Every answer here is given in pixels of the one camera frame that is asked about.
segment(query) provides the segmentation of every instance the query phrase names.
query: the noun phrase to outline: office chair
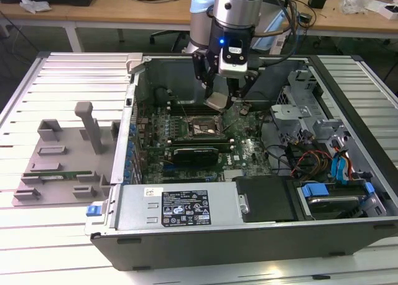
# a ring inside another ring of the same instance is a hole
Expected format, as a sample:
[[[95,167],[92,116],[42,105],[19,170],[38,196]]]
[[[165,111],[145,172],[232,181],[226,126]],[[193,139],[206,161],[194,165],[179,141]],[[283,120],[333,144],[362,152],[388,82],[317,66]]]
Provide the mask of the office chair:
[[[175,49],[177,48],[177,45],[180,43],[181,39],[186,39],[187,38],[187,35],[189,35],[189,31],[165,30],[165,31],[156,32],[156,33],[153,33],[153,34],[150,35],[149,43],[150,44],[155,44],[155,37],[156,36],[176,34],[176,33],[178,33],[178,36],[175,39],[175,42],[174,42],[173,47],[172,47],[172,53],[174,53]]]

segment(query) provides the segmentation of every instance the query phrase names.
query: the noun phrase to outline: gray floor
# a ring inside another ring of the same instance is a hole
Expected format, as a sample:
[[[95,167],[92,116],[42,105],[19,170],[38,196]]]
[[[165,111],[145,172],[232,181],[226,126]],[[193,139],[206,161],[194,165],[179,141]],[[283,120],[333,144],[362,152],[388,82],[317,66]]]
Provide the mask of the gray floor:
[[[23,33],[41,51],[70,52],[70,46],[64,29],[54,27],[23,27]],[[80,29],[86,52],[170,52],[171,46],[177,35],[163,35],[156,38],[156,44],[149,44],[149,36],[155,31],[151,30],[125,30],[126,41],[119,43],[116,29]],[[377,39],[332,39],[322,38],[316,49],[314,42],[318,37],[306,37],[298,54],[320,55],[360,55],[368,65],[381,77],[398,60],[398,46],[385,45]],[[284,52],[290,49],[290,42],[285,46]],[[188,44],[188,38],[182,40],[178,49],[183,49]],[[0,42],[0,110],[7,103],[19,82],[29,69],[27,60],[33,61],[36,52],[29,43],[18,34],[15,29],[10,30],[10,37]],[[398,91],[398,67],[390,74],[387,85]]]

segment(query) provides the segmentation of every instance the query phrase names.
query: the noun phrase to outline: green circuit board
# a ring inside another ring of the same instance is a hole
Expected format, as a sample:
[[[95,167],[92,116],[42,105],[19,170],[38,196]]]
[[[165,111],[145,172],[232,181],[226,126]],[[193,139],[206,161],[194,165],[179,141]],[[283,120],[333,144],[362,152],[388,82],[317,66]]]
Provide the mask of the green circuit board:
[[[145,159],[143,183],[224,182],[235,175],[270,174],[269,161],[258,140],[259,114],[242,110],[243,106],[236,104],[222,116],[190,116],[154,108],[139,118],[139,140]],[[216,164],[176,166],[172,162],[173,151],[191,147],[218,149]]]

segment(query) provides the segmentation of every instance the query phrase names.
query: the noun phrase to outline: gray post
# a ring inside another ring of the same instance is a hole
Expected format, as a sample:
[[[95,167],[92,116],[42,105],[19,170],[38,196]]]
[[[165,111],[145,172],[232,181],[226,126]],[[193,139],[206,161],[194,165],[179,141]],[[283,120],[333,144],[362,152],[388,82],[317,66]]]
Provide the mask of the gray post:
[[[95,154],[101,154],[102,143],[100,128],[94,122],[94,119],[91,115],[92,111],[93,104],[90,101],[79,101],[76,104],[75,114],[81,118]]]

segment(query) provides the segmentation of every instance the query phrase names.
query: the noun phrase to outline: screw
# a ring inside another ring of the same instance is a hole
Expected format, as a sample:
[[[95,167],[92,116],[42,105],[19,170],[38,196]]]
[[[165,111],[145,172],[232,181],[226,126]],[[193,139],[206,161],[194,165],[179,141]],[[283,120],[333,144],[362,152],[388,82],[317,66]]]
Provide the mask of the screw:
[[[243,214],[249,213],[249,207],[247,205],[241,205],[241,212]]]

